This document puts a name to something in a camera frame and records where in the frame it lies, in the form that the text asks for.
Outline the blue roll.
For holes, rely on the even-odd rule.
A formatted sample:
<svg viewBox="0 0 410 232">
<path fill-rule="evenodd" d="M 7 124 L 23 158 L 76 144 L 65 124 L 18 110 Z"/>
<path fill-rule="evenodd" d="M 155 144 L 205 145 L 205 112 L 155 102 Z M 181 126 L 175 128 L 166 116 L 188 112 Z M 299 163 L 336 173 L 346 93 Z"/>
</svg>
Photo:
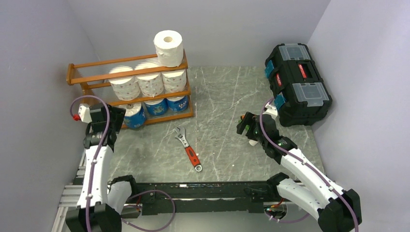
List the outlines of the blue roll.
<svg viewBox="0 0 410 232">
<path fill-rule="evenodd" d="M 166 99 L 152 100 L 144 102 L 148 113 L 152 116 L 164 115 L 168 110 Z"/>
<path fill-rule="evenodd" d="M 184 111 L 188 105 L 188 96 L 166 98 L 168 107 L 174 112 Z"/>
<path fill-rule="evenodd" d="M 130 129 L 141 127 L 146 121 L 146 114 L 141 103 L 133 103 L 124 105 L 126 113 L 124 123 Z"/>
</svg>

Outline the dotted white roll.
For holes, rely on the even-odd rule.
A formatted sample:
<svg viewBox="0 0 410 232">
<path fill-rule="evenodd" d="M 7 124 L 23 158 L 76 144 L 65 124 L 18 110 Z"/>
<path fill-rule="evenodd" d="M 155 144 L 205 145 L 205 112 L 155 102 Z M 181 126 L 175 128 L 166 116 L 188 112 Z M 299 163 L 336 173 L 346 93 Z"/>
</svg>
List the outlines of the dotted white roll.
<svg viewBox="0 0 410 232">
<path fill-rule="evenodd" d="M 158 61 L 144 62 L 134 67 L 135 70 L 160 67 Z M 155 97 L 163 93 L 164 85 L 161 72 L 153 72 L 136 76 L 137 83 L 143 95 Z"/>
<path fill-rule="evenodd" d="M 187 82 L 186 70 L 162 72 L 162 81 L 166 93 L 181 92 Z"/>
<path fill-rule="evenodd" d="M 135 76 L 114 78 L 108 81 L 119 100 L 131 101 L 137 98 L 141 93 Z"/>
</svg>

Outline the orange wooden shelf rack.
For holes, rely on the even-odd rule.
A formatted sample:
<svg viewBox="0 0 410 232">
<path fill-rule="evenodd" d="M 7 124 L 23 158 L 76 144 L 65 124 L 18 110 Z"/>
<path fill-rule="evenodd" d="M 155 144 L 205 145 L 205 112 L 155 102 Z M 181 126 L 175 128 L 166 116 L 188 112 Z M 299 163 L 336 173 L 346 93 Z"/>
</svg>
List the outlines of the orange wooden shelf rack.
<svg viewBox="0 0 410 232">
<path fill-rule="evenodd" d="M 125 104 L 132 104 L 141 102 L 144 103 L 146 101 L 153 101 L 158 99 L 167 99 L 173 97 L 187 97 L 188 98 L 188 107 L 186 110 L 181 112 L 172 112 L 168 110 L 162 116 L 151 116 L 147 115 L 147 119 L 145 121 L 146 125 L 149 124 L 156 124 L 156 123 L 163 123 L 178 119 L 184 119 L 194 116 L 194 110 L 191 105 L 191 87 L 189 81 L 186 82 L 186 85 L 182 91 L 175 92 L 175 93 L 162 93 L 155 97 L 144 97 L 140 94 L 137 98 L 130 100 L 130 101 L 121 101 L 119 98 L 114 94 L 113 90 L 111 89 L 111 84 L 108 82 L 111 79 L 117 78 L 129 78 L 129 77 L 136 77 L 138 75 L 143 74 L 155 74 L 155 73 L 162 73 L 162 72 L 172 72 L 172 71 L 188 71 L 188 60 L 186 54 L 183 54 L 182 63 L 178 67 L 153 67 L 153 68 L 144 68 L 141 70 L 132 70 L 132 71 L 123 71 L 118 73 L 110 73 L 112 68 L 117 66 L 129 66 L 134 68 L 136 65 L 141 64 L 147 61 L 157 61 L 158 56 L 156 54 L 152 55 L 144 55 L 144 56 L 136 56 L 136 57 L 129 57 L 129 58 L 118 58 L 118 59 L 111 59 L 111 60 L 104 60 L 104 61 L 97 61 L 97 62 L 90 62 L 84 64 L 72 64 L 68 65 L 68 70 L 66 74 L 66 82 L 68 85 L 79 85 L 82 89 L 83 95 L 95 95 L 101 98 L 104 102 L 112 105 L 125 105 Z"/>
</svg>

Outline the dotted white roll front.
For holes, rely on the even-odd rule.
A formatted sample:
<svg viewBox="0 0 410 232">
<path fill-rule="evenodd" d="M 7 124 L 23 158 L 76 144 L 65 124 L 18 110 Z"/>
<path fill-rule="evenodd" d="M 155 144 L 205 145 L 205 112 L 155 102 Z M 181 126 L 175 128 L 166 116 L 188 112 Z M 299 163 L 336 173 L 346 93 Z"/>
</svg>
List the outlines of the dotted white roll front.
<svg viewBox="0 0 410 232">
<path fill-rule="evenodd" d="M 144 62 L 134 67 L 135 70 L 160 67 L 158 61 Z M 143 95 L 155 97 L 163 93 L 164 85 L 161 72 L 153 72 L 136 76 L 137 83 Z"/>
</svg>

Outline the plain white paper roll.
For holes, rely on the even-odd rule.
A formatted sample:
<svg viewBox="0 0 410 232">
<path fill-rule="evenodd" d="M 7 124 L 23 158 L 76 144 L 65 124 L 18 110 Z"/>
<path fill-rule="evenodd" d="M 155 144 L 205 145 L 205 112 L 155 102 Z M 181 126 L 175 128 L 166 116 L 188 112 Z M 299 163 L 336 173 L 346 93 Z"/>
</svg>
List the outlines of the plain white paper roll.
<svg viewBox="0 0 410 232">
<path fill-rule="evenodd" d="M 153 40 L 159 63 L 165 67 L 177 67 L 184 57 L 183 39 L 179 32 L 163 30 Z"/>
</svg>

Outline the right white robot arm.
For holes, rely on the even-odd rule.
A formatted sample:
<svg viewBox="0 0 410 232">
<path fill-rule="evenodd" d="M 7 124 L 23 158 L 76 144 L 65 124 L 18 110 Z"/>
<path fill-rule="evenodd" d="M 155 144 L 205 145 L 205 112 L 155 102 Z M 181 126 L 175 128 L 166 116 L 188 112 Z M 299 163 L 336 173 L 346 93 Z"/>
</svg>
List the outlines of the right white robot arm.
<svg viewBox="0 0 410 232">
<path fill-rule="evenodd" d="M 267 181 L 269 199 L 289 200 L 316 219 L 323 232 L 357 232 L 361 219 L 360 197 L 345 190 L 316 168 L 288 137 L 280 135 L 272 115 L 247 112 L 236 126 L 251 142 L 259 143 L 265 154 L 294 174 L 303 186 L 284 173 Z"/>
</svg>

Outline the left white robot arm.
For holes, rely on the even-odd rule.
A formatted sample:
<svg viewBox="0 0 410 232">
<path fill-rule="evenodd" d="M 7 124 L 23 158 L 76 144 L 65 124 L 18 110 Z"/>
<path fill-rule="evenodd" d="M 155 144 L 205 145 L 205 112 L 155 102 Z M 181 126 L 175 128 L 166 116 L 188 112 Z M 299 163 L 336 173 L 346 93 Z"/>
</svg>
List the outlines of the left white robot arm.
<svg viewBox="0 0 410 232">
<path fill-rule="evenodd" d="M 126 110 L 102 103 L 81 104 L 75 120 L 87 123 L 83 140 L 86 169 L 79 200 L 67 212 L 65 222 L 72 232 L 120 232 L 125 202 L 138 199 L 139 189 L 131 175 L 109 185 L 109 166 Z"/>
</svg>

